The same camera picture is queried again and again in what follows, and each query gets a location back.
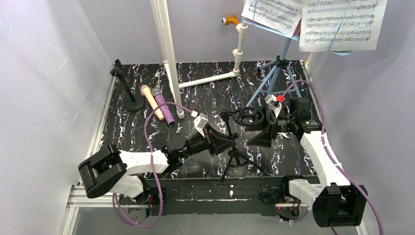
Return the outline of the black tripod shock-mount stand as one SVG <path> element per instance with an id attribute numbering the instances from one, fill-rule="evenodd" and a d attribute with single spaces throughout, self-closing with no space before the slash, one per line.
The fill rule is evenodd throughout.
<path id="1" fill-rule="evenodd" d="M 253 162 L 247 156 L 243 155 L 243 153 L 236 147 L 235 141 L 239 138 L 239 134 L 232 133 L 230 123 L 229 123 L 230 118 L 232 118 L 233 121 L 236 122 L 237 124 L 248 127 L 248 126 L 251 126 L 252 124 L 244 122 L 243 120 L 245 118 L 253 119 L 254 124 L 258 124 L 259 121 L 262 121 L 264 119 L 263 115 L 261 115 L 261 118 L 258 120 L 258 118 L 256 117 L 256 114 L 255 113 L 251 114 L 250 110 L 252 110 L 252 108 L 243 108 L 243 109 L 238 109 L 236 111 L 226 111 L 226 110 L 221 111 L 220 117 L 225 122 L 227 131 L 228 131 L 228 137 L 230 140 L 233 141 L 230 147 L 230 150 L 228 151 L 228 156 L 230 157 L 229 161 L 226 164 L 225 170 L 220 178 L 221 183 L 224 182 L 229 168 L 240 168 L 240 167 L 244 167 L 250 164 L 254 166 L 256 169 L 258 169 L 261 173 L 264 172 L 263 168 L 261 168 L 257 163 Z"/>

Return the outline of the purple glitter microphone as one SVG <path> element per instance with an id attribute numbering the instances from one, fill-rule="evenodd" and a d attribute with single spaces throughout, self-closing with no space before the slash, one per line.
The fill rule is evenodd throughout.
<path id="1" fill-rule="evenodd" d="M 175 120 L 173 118 L 173 115 L 170 111 L 170 109 L 168 108 L 167 105 L 162 105 L 162 103 L 165 103 L 165 98 L 162 95 L 162 91 L 160 88 L 154 87 L 151 89 L 151 93 L 153 95 L 153 97 L 155 98 L 157 104 L 159 105 L 159 110 L 161 111 L 161 113 L 164 116 L 164 120 L 167 122 L 168 125 L 173 125 L 175 123 Z"/>

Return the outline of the pink toy microphone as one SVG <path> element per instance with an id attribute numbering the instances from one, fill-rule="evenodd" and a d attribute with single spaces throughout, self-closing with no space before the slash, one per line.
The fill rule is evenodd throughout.
<path id="1" fill-rule="evenodd" d="M 164 120 L 164 115 L 162 114 L 161 110 L 160 109 L 156 110 L 156 108 L 158 107 L 158 103 L 156 102 L 154 96 L 152 95 L 151 89 L 147 85 L 142 85 L 140 88 L 140 92 L 142 95 L 145 96 L 151 108 L 155 110 L 155 115 L 157 116 L 157 118 L 159 120 Z"/>

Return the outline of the black round-base microphone stand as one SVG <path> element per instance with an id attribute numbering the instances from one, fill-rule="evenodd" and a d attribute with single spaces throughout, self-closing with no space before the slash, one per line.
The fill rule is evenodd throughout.
<path id="1" fill-rule="evenodd" d="M 138 112 L 144 106 L 144 98 L 140 94 L 133 94 L 131 86 L 127 83 L 127 76 L 119 59 L 115 60 L 114 68 L 110 71 L 111 76 L 116 77 L 123 85 L 128 95 L 124 101 L 124 106 L 129 112 Z"/>

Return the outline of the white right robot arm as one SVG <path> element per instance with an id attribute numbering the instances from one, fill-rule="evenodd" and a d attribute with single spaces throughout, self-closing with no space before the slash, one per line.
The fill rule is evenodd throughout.
<path id="1" fill-rule="evenodd" d="M 266 96 L 266 107 L 261 110 L 248 107 L 243 111 L 248 120 L 246 131 L 258 131 L 248 144 L 270 147 L 280 133 L 293 134 L 309 156 L 317 173 L 319 187 L 304 176 L 284 176 L 277 187 L 263 188 L 263 202 L 277 203 L 291 198 L 305 204 L 321 227 L 357 227 L 361 224 L 366 206 L 367 190 L 353 185 L 343 175 L 328 141 L 322 140 L 323 124 L 308 110 L 307 98 L 291 98 L 283 108 L 282 97 Z"/>

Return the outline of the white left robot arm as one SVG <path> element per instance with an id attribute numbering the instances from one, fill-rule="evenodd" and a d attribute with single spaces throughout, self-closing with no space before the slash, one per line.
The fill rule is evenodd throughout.
<path id="1" fill-rule="evenodd" d="M 225 135 L 206 125 L 189 139 L 171 136 L 162 149 L 153 153 L 123 151 L 110 144 L 80 163 L 78 171 L 87 198 L 109 192 L 136 198 L 149 190 L 138 174 L 174 171 L 189 156 L 206 150 L 217 155 L 234 147 L 237 138 L 237 133 Z"/>

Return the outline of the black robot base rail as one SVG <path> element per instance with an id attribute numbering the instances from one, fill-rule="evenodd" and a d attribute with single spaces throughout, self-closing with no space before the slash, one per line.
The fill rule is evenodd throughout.
<path id="1" fill-rule="evenodd" d="M 282 177 L 161 179 L 163 215 L 259 214 L 296 218 L 308 210 L 298 200 L 277 198 Z"/>

